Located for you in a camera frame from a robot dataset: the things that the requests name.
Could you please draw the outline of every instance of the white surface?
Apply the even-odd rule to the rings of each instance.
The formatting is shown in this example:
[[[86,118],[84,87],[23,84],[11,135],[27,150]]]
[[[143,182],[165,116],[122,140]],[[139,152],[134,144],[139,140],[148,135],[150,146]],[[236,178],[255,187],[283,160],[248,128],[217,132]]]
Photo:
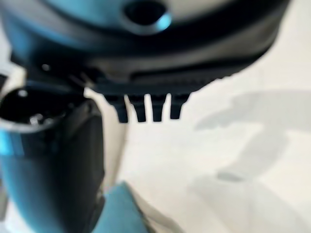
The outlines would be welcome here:
[[[119,180],[187,233],[310,233],[310,12],[295,0],[269,53],[180,121],[132,122]]]

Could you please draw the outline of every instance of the circular hole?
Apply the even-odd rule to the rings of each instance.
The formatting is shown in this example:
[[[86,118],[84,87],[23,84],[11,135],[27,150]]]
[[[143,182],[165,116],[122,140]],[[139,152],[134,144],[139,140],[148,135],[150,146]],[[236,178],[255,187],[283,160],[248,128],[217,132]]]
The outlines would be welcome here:
[[[134,23],[147,26],[156,23],[166,12],[156,1],[132,2],[125,7],[125,15]]]

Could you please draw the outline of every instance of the blue plastic part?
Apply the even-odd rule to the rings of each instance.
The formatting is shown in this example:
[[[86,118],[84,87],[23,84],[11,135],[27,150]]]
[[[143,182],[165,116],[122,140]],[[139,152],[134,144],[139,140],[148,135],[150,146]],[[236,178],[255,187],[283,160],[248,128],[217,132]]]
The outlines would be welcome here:
[[[93,233],[148,233],[125,183],[106,194],[105,207]]]

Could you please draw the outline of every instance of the black grip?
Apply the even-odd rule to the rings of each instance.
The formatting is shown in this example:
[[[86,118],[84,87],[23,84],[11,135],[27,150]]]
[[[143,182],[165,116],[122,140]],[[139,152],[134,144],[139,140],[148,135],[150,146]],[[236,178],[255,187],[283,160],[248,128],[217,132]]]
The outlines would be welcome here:
[[[5,101],[18,105],[16,98],[10,100]],[[79,100],[54,122],[40,125],[13,125],[8,105],[0,107],[5,117],[0,161],[21,215],[36,233],[90,233],[104,178],[103,123],[96,103]]]

